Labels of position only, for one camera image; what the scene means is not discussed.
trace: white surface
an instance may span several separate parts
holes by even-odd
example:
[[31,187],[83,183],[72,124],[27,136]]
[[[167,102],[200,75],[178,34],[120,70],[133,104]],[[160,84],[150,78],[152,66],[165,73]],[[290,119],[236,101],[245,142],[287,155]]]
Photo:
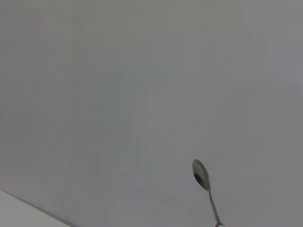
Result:
[[0,191],[1,227],[67,227],[64,223]]
[[0,188],[76,227],[300,226],[302,0],[1,0]]

